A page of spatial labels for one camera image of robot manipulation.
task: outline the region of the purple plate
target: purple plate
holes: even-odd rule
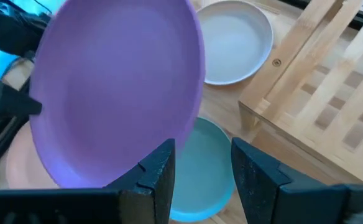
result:
[[[180,149],[204,81],[188,0],[68,0],[37,52],[30,95],[42,164],[63,188],[102,187],[168,138]]]

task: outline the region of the metal screw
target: metal screw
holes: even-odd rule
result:
[[[276,67],[279,67],[281,64],[282,64],[282,63],[281,63],[281,60],[280,60],[280,59],[275,59],[275,60],[273,61],[273,65],[274,65],[274,66],[276,66]]]

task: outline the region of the black cable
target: black cable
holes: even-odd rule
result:
[[[44,7],[46,10],[48,10],[48,12],[49,12],[49,13],[53,14],[53,13],[51,12],[51,10],[50,10],[48,7],[46,7],[46,6],[44,6],[42,3],[38,2],[38,0],[34,0],[34,1],[35,1],[38,5],[40,5],[40,6]]]

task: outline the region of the plate rim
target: plate rim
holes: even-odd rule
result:
[[[265,17],[264,21],[270,27],[270,33],[271,33],[270,46],[271,47],[264,53],[263,59],[250,72],[248,72],[247,74],[241,76],[240,78],[235,79],[235,80],[231,80],[231,81],[228,81],[228,82],[214,82],[214,81],[208,80],[207,76],[205,75],[204,82],[206,84],[216,85],[216,86],[223,86],[223,85],[231,85],[231,84],[239,83],[239,82],[245,80],[246,78],[249,78],[249,77],[253,76],[257,71],[259,71],[260,68],[263,66],[263,64],[266,62],[266,60],[270,57],[270,53],[271,53],[272,47],[274,45],[274,29],[273,29],[273,25],[271,24],[269,18],[265,15],[263,10],[261,10],[259,7],[255,6],[251,2],[246,2],[246,1],[242,1],[242,0],[217,0],[214,3],[205,5],[201,9],[197,10],[196,13],[198,15],[198,20],[200,20],[199,14],[202,11],[207,10],[211,6],[213,7],[213,6],[217,6],[217,5],[220,5],[220,4],[235,4],[235,3],[248,5],[248,6],[252,7],[253,9],[259,11],[259,13],[261,13]]]

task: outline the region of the plate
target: plate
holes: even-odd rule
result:
[[[176,158],[170,218],[178,222],[205,220],[226,206],[233,191],[230,139],[213,122],[197,118]]]
[[[198,11],[204,38],[206,77],[212,85],[228,85],[253,75],[273,46],[265,14],[242,1],[220,1]]]
[[[181,148],[204,81],[188,0],[68,0],[37,51],[30,96],[42,164],[62,188],[103,187],[166,139]]]
[[[8,149],[6,179],[10,189],[58,188],[38,157],[29,122],[20,128]]]

